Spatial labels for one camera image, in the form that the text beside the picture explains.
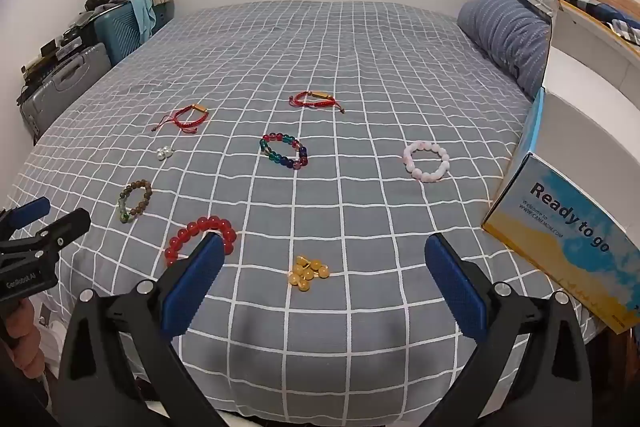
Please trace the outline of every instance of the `brown beaded bracelet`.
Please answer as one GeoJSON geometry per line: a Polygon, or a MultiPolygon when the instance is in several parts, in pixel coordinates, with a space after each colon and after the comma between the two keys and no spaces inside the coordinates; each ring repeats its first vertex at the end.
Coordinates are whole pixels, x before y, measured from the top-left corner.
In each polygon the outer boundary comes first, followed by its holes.
{"type": "Polygon", "coordinates": [[[145,211],[146,206],[149,204],[149,200],[151,199],[151,183],[146,180],[139,180],[137,182],[132,182],[120,193],[120,199],[118,199],[118,211],[120,213],[120,222],[127,223],[130,217],[134,217],[137,214],[142,214],[145,211]],[[138,203],[138,206],[132,208],[129,212],[127,212],[127,207],[125,206],[127,203],[127,198],[129,198],[130,193],[132,193],[137,188],[144,188],[145,195],[143,200],[138,203]]]}

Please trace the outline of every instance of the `gray plaid bedsheet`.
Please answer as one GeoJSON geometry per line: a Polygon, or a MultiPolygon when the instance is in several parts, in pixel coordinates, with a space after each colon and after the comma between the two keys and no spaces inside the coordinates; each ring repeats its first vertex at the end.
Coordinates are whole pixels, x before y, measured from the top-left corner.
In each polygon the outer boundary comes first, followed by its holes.
{"type": "MultiPolygon", "coordinates": [[[[526,295],[552,291],[480,228],[529,107],[451,17],[360,2],[203,10],[171,22],[74,103],[29,156],[9,204],[47,196],[43,223],[78,206],[91,213],[49,293],[65,319],[82,289],[110,295],[157,278],[180,227],[226,217],[239,232],[235,252],[174,340],[210,402],[317,425],[419,422],[474,349],[424,265],[430,233],[444,232],[492,280],[526,295]],[[334,94],[346,113],[290,107],[307,89],[334,94]],[[151,133],[195,102],[211,110],[197,134],[171,124],[151,133]],[[300,137],[309,165],[294,172],[261,156],[265,132],[300,137]],[[434,184],[402,165],[404,147],[422,139],[451,157],[434,184]],[[176,152],[159,162],[164,145],[176,152]],[[154,194],[123,225],[118,194],[140,178],[154,194]],[[332,276],[307,293],[290,287],[297,254],[321,259],[332,276]]],[[[422,170],[438,165],[433,153],[414,157],[422,170]]],[[[594,320],[575,307],[588,339],[594,320]]],[[[525,345],[518,340],[501,386],[525,345]]]]}

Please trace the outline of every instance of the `gray suitcase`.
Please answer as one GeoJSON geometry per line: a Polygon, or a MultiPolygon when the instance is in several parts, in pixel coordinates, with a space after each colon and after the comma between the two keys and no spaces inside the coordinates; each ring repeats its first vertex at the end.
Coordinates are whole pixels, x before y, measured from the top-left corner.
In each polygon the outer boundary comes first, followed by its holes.
{"type": "Polygon", "coordinates": [[[60,64],[21,106],[20,112],[34,141],[111,69],[107,50],[101,42],[60,64]]]}

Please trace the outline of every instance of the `red cord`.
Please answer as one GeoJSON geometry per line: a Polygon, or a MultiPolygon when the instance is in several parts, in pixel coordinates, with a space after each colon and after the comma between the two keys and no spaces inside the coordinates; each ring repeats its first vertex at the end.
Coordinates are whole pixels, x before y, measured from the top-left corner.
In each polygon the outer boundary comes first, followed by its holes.
{"type": "Polygon", "coordinates": [[[197,127],[206,120],[206,118],[209,116],[209,111],[205,108],[202,107],[201,105],[198,105],[197,103],[188,105],[185,108],[182,108],[181,110],[176,111],[176,113],[171,116],[170,114],[166,114],[162,117],[162,120],[160,121],[160,123],[154,127],[152,127],[151,132],[155,132],[158,129],[160,129],[165,123],[168,122],[173,122],[176,124],[176,126],[178,126],[180,128],[180,130],[184,133],[187,134],[195,134],[197,131],[197,127]],[[191,122],[180,122],[178,121],[178,117],[182,114],[185,114],[186,112],[189,112],[190,110],[196,110],[196,111],[200,111],[201,113],[203,113],[203,115],[198,118],[197,120],[191,121],[191,122]]]}
{"type": "Polygon", "coordinates": [[[332,97],[330,94],[321,91],[302,91],[299,92],[296,96],[289,97],[289,105],[293,107],[332,107],[337,106],[340,109],[340,112],[344,114],[344,109],[342,106],[332,97]],[[322,102],[301,102],[300,98],[304,96],[314,96],[316,98],[324,98],[322,102]]]}

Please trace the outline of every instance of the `red braided bracelet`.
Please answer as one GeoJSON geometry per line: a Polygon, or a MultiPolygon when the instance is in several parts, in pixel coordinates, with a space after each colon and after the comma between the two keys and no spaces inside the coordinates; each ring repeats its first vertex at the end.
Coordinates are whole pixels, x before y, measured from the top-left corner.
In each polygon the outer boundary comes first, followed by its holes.
{"type": "Polygon", "coordinates": [[[199,126],[202,122],[204,122],[206,120],[206,118],[209,116],[209,111],[207,110],[206,107],[203,107],[197,103],[192,103],[191,105],[188,105],[187,107],[182,108],[181,110],[176,111],[176,113],[171,116],[170,114],[166,114],[162,117],[162,120],[160,121],[160,123],[154,127],[152,127],[151,132],[155,132],[158,129],[160,129],[165,123],[168,122],[173,122],[175,123],[184,133],[187,134],[195,134],[197,129],[196,127],[199,126]],[[192,122],[180,122],[178,121],[178,117],[182,114],[185,114],[186,112],[189,112],[190,110],[196,110],[196,111],[200,111],[201,113],[203,113],[203,115],[198,118],[197,120],[194,120],[192,122]]]}
{"type": "Polygon", "coordinates": [[[199,217],[197,221],[191,221],[186,229],[178,230],[178,233],[169,239],[169,248],[164,250],[166,265],[171,266],[178,259],[178,251],[182,245],[187,243],[191,237],[196,237],[200,232],[207,230],[217,230],[222,236],[225,245],[225,255],[229,255],[234,251],[234,241],[238,237],[236,231],[231,227],[231,223],[226,219],[220,219],[218,216],[199,217]]]}
{"type": "Polygon", "coordinates": [[[322,91],[299,92],[296,96],[289,97],[289,105],[292,105],[294,107],[331,107],[332,105],[335,105],[338,107],[338,109],[340,109],[340,112],[344,114],[344,109],[337,102],[337,100],[335,100],[335,98],[332,97],[329,93],[322,91]],[[305,96],[314,96],[316,98],[323,98],[324,100],[322,100],[322,102],[301,102],[300,98],[303,98],[305,96]]]}

